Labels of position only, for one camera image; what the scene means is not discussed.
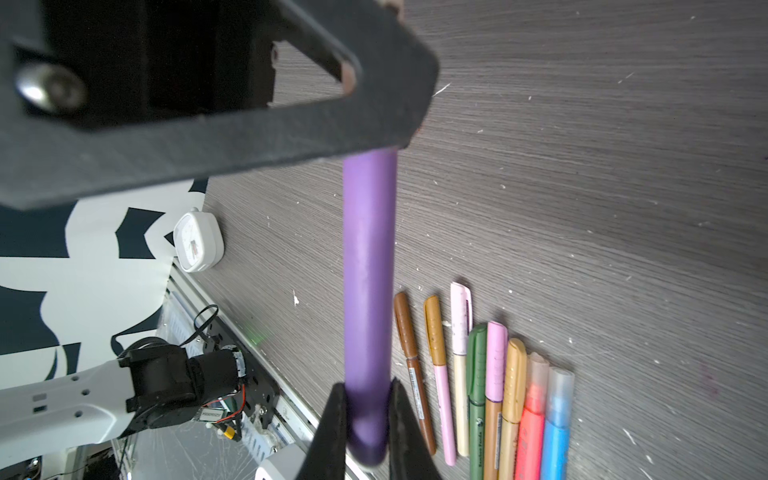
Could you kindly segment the purple highlighter pen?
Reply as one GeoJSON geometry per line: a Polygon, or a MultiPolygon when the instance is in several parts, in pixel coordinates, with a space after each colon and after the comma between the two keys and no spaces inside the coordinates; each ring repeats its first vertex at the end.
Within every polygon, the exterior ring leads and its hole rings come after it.
{"type": "Polygon", "coordinates": [[[344,367],[348,447],[361,464],[387,449],[397,152],[343,162],[344,367]]]}

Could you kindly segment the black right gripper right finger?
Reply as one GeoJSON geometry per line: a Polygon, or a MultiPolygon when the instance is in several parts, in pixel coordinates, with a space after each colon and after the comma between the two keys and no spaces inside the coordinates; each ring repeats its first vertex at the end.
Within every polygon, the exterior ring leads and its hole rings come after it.
{"type": "Polygon", "coordinates": [[[398,379],[391,382],[387,418],[390,479],[440,480],[407,391],[398,379]]]}

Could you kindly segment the blue highlighter pen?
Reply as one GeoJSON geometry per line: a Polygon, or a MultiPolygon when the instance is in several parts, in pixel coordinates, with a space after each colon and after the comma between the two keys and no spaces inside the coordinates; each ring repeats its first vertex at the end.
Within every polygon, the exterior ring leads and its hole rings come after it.
{"type": "Polygon", "coordinates": [[[562,480],[566,477],[574,386],[573,372],[559,367],[550,368],[541,451],[541,480],[562,480]]]}

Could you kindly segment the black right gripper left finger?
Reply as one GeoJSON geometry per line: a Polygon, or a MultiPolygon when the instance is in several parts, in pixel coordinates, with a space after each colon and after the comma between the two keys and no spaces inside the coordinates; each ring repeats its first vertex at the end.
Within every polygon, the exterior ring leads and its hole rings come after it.
{"type": "Polygon", "coordinates": [[[333,385],[297,480],[341,480],[346,475],[347,394],[333,385]]]}

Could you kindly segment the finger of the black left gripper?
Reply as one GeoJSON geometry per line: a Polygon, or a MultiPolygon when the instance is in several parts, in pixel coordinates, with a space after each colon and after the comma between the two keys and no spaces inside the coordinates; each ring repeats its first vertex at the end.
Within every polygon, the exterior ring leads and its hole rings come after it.
{"type": "Polygon", "coordinates": [[[5,1],[1,202],[402,147],[438,73],[377,1],[5,1]]]}

